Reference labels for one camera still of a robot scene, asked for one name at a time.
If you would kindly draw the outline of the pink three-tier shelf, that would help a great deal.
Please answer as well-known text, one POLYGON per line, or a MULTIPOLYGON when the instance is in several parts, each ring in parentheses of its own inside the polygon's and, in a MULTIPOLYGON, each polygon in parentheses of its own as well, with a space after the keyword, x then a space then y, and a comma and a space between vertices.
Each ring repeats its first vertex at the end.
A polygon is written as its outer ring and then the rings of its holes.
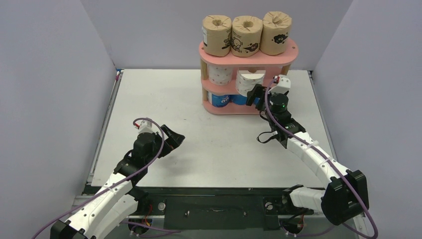
POLYGON ((284 53, 271 56, 258 51, 251 57, 237 57, 228 53, 217 57, 205 52, 199 44, 203 106, 214 115, 256 115, 253 106, 247 106, 247 92, 255 84, 268 85, 274 76, 286 75, 299 54, 292 39, 285 42, 284 53))

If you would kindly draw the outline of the brown roll black print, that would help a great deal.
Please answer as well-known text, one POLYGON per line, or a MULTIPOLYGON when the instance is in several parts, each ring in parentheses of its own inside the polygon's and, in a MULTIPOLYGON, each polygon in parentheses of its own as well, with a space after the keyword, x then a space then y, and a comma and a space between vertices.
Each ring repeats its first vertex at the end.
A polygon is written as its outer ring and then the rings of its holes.
POLYGON ((281 11, 270 11, 262 19, 260 50, 267 55, 279 55, 286 51, 292 18, 281 11))

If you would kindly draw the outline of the floral paper roll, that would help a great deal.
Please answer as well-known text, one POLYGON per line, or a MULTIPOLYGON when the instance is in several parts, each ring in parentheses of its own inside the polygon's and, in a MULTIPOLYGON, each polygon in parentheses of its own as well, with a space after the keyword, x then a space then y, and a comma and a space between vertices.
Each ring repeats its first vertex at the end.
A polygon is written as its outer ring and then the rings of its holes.
POLYGON ((247 96, 256 84, 262 85, 266 70, 264 69, 238 69, 236 73, 235 89, 240 95, 247 96))

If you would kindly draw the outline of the brown roll with barcode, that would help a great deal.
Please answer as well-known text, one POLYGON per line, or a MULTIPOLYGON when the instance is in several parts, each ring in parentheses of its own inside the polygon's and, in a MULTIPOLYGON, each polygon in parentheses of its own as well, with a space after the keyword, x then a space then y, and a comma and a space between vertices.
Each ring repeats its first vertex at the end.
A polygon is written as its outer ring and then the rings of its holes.
POLYGON ((230 48, 232 21, 225 15, 208 15, 202 21, 204 51, 224 57, 230 48))

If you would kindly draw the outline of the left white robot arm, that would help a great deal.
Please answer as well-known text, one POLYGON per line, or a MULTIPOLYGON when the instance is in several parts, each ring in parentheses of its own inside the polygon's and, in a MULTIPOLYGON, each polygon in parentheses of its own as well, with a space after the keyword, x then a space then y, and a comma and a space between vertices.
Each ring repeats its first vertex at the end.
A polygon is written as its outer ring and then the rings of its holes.
POLYGON ((162 125, 159 132, 154 132, 149 125, 140 126, 133 148, 117 164, 109 179, 67 220, 57 220, 50 229, 50 238, 103 239, 130 214, 145 213, 148 194, 136 184, 155 159, 168 155, 184 139, 184 135, 166 125, 162 125))

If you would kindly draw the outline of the brown roll cartoon print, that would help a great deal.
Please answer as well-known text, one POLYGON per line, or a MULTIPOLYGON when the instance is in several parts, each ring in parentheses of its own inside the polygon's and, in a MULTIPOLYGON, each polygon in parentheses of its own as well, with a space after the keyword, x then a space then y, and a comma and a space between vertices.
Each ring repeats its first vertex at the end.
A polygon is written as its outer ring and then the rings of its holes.
POLYGON ((255 16, 238 16, 232 22, 231 53, 237 57, 250 57, 260 47, 263 22, 255 16))

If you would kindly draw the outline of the blue paper roll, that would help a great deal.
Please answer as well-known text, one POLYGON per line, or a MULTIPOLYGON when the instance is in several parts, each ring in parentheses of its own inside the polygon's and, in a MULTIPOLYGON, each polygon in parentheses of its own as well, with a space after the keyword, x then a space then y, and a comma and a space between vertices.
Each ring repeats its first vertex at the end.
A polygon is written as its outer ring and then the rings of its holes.
POLYGON ((216 95, 208 92, 208 102, 216 108, 222 108, 230 102, 230 95, 216 95))

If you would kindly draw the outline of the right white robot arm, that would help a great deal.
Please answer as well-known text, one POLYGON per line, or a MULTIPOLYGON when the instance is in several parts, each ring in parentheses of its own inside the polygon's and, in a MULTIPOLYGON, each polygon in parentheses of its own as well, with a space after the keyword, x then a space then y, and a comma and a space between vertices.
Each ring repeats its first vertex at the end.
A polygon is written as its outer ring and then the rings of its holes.
POLYGON ((269 123, 269 140, 278 141, 298 157, 320 180, 322 190, 295 185, 284 191, 281 207, 288 213, 300 209, 321 212, 338 226, 369 208, 366 176, 351 171, 326 153, 288 111, 287 93, 256 85, 247 93, 246 104, 255 105, 269 123))

